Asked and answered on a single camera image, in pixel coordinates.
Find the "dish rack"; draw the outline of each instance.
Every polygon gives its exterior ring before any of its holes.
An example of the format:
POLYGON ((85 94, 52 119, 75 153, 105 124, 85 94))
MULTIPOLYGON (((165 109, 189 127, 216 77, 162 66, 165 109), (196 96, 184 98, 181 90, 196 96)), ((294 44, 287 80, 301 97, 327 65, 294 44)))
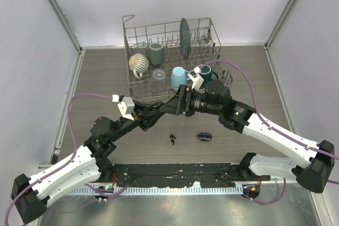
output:
MULTIPOLYGON (((187 58, 183 58, 180 47, 180 21, 160 23, 154 25, 126 27, 128 21, 135 15, 122 17, 124 46, 126 50, 127 73, 130 96, 139 101, 155 103, 166 102, 176 91, 171 88, 171 73, 174 67, 181 66, 186 70, 192 70, 210 60, 225 59, 216 29, 211 18, 187 20, 191 32, 191 52, 187 58), (148 56, 149 43, 161 43, 165 48, 165 61, 161 65, 149 65, 148 70, 141 79, 137 79, 129 69, 128 61, 131 56, 141 53, 148 56), (162 69, 166 73, 166 88, 162 92, 153 92, 150 87, 150 78, 155 69, 162 69)), ((217 73, 219 80, 226 86, 233 82, 228 64, 212 63, 212 70, 217 73)))

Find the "dark green plate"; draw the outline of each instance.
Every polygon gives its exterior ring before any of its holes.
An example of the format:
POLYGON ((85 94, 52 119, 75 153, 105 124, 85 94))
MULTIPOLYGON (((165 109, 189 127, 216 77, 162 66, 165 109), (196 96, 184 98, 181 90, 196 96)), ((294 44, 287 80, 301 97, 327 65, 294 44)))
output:
POLYGON ((185 18, 180 22, 180 47, 184 58, 188 58, 191 52, 191 31, 185 18))

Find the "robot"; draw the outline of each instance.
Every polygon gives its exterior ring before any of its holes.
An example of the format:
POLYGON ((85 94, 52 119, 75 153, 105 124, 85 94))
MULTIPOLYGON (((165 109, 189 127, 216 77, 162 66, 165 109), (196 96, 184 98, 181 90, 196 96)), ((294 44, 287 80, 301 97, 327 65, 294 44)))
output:
POLYGON ((166 103, 145 104, 131 97, 113 95, 112 101, 118 104, 121 117, 116 121, 107 117, 96 119, 91 129, 92 135, 77 149, 73 159, 70 155, 38 174, 30 177, 22 174, 14 180, 12 199, 30 184, 39 182, 17 198, 15 206, 23 222, 37 219, 56 200, 75 188, 107 180, 114 171, 108 156, 116 148, 115 141, 135 128, 147 131, 164 114, 192 117, 200 112, 217 115, 219 123, 225 128, 255 137, 288 156, 277 158, 247 153, 238 167, 238 174, 245 179, 263 175, 278 176, 296 180, 311 192, 323 192, 334 167, 334 158, 311 148, 334 154, 332 143, 308 140, 272 123, 258 115, 254 108, 234 100, 229 88, 221 81, 210 81, 204 91, 199 92, 203 82, 199 73, 198 67, 190 71, 188 76, 193 85, 180 85, 177 93, 166 103), (294 143, 287 137, 300 140, 305 145, 294 143), (50 175, 67 162, 66 167, 50 175))

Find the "dark green mug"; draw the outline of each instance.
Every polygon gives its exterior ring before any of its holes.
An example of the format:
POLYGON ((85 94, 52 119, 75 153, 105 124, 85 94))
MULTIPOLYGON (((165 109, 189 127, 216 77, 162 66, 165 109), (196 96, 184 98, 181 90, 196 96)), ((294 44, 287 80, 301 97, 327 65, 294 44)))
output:
POLYGON ((207 82, 210 82, 212 80, 212 74, 215 75, 216 80, 219 79, 218 74, 215 71, 213 71, 210 66, 204 66, 203 68, 201 68, 200 76, 203 78, 203 83, 201 84, 200 88, 204 88, 207 82))

